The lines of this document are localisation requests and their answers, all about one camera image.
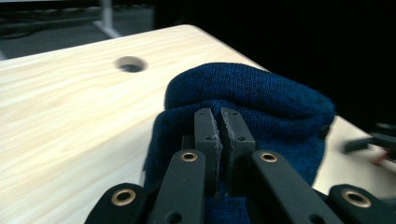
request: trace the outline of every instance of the navy blue cloth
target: navy blue cloth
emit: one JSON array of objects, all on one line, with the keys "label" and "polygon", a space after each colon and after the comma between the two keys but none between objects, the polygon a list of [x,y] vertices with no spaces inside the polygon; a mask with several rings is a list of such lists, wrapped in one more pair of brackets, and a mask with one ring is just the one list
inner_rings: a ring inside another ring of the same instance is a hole
[{"label": "navy blue cloth", "polygon": [[[335,116],[332,101],[318,91],[241,63],[206,63],[176,76],[166,90],[144,165],[145,188],[165,175],[183,135],[193,135],[194,113],[210,107],[239,111],[260,149],[282,154],[312,185],[323,159],[324,136]],[[245,198],[205,200],[205,223],[249,223]]]}]

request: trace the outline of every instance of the wooden table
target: wooden table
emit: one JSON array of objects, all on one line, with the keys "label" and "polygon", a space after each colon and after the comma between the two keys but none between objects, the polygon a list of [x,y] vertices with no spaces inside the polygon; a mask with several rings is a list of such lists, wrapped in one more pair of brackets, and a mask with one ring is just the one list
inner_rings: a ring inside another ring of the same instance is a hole
[{"label": "wooden table", "polygon": [[[119,69],[125,56],[144,70]],[[107,189],[139,184],[168,82],[210,62],[260,68],[189,25],[0,62],[1,223],[83,223]],[[379,149],[340,153],[366,135],[336,118],[314,188],[350,183],[396,195],[392,164],[370,163]]]}]

